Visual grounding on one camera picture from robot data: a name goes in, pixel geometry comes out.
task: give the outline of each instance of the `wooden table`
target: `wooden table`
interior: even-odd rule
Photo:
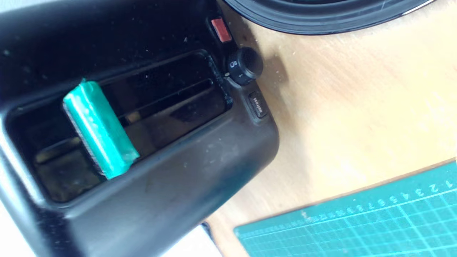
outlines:
[[[237,225],[405,176],[456,155],[457,0],[329,36],[287,35],[224,8],[262,53],[257,81],[279,128],[276,159],[208,218],[226,257]]]

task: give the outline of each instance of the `black plate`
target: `black plate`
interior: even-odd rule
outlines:
[[[374,26],[434,0],[225,0],[247,19],[281,32],[322,35]]]

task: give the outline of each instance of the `green sponge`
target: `green sponge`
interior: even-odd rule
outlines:
[[[96,82],[83,80],[64,97],[64,108],[107,179],[124,174],[139,157]]]

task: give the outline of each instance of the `black knob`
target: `black knob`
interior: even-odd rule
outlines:
[[[228,58],[228,71],[236,83],[247,85],[262,74],[262,57],[250,47],[238,49]]]

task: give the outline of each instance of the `green cutting mat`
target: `green cutting mat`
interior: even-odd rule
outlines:
[[[234,232],[251,257],[457,257],[457,165]]]

